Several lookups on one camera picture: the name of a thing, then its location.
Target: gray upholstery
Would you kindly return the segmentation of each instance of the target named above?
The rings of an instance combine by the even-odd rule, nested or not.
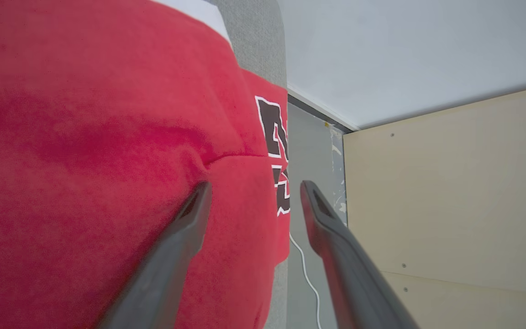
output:
[[[287,87],[284,23],[276,0],[206,0],[221,11],[243,69]],[[271,309],[265,329],[285,329],[288,299],[288,261],[275,268]]]

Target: ceiling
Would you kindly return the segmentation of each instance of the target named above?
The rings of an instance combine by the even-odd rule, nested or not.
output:
[[[279,0],[288,88],[348,127],[526,89],[526,0]]]

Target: white cable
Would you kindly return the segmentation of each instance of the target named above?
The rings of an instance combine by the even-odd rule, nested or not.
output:
[[[318,290],[314,288],[314,286],[311,284],[309,277],[307,277],[307,271],[305,270],[305,257],[303,256],[303,250],[301,250],[300,246],[296,243],[294,240],[294,237],[292,237],[292,233],[289,233],[289,239],[292,241],[292,243],[300,250],[301,254],[301,266],[303,267],[303,275],[305,276],[305,281],[307,281],[307,284],[310,286],[312,290],[314,290],[314,293],[316,294],[316,322],[318,323],[318,329],[322,329],[322,326],[320,325],[320,295],[318,294]]]

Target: red sweatshirt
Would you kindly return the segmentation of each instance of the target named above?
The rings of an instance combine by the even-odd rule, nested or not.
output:
[[[265,324],[289,251],[287,93],[148,0],[0,0],[0,328],[89,328],[196,183],[178,329]]]

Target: plywood panel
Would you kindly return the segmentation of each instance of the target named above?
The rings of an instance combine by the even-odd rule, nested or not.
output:
[[[344,149],[349,227],[382,271],[526,292],[526,91]]]
[[[421,329],[526,328],[526,293],[392,273],[384,277]]]

